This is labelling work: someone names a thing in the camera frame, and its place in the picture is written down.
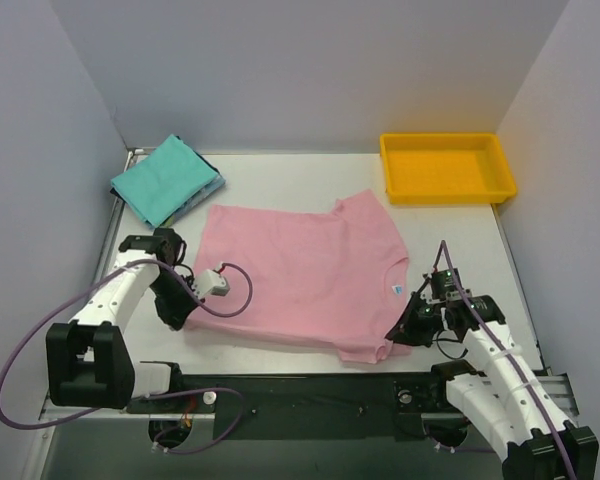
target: yellow plastic container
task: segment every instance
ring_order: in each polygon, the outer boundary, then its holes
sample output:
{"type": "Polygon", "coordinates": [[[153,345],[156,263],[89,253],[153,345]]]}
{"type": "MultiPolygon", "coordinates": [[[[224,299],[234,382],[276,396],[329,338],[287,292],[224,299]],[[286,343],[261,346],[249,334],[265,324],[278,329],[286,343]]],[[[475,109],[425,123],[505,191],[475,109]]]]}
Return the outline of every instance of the yellow plastic container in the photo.
{"type": "Polygon", "coordinates": [[[385,133],[380,150],[392,204],[502,203],[517,191],[492,133],[385,133]]]}

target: tabletop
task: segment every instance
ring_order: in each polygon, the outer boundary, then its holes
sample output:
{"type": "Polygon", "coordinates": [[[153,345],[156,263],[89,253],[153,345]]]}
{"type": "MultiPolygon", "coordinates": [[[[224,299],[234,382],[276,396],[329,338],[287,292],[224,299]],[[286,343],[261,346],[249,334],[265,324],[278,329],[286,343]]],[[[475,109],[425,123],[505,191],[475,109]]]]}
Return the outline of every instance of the tabletop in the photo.
{"type": "MultiPolygon", "coordinates": [[[[371,189],[389,212],[409,252],[407,291],[431,269],[445,239],[463,284],[474,295],[493,297],[513,339],[534,370],[543,368],[531,320],[494,211],[490,205],[396,207],[388,203],[380,157],[375,154],[205,155],[227,185],[173,225],[188,243],[192,265],[211,205],[233,205],[288,212],[327,213],[336,199],[371,189]]],[[[127,235],[150,234],[125,206],[112,247],[127,235]]],[[[343,363],[334,349],[309,348],[247,339],[201,328],[170,331],[157,317],[153,294],[144,295],[124,333],[134,361],[170,361],[187,374],[308,374],[429,371],[448,361],[434,346],[416,347],[408,356],[391,356],[376,365],[343,363]]],[[[456,344],[444,345],[453,356],[456,344]]]]}

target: folded teal towel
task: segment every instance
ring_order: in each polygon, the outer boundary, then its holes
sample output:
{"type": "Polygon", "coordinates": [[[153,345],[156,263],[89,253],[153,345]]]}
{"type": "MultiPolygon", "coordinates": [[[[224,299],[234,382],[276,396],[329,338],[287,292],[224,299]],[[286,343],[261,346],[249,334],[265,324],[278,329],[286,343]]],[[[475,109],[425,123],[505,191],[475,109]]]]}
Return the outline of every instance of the folded teal towel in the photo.
{"type": "Polygon", "coordinates": [[[175,135],[111,180],[141,220],[159,227],[218,173],[175,135]]]}

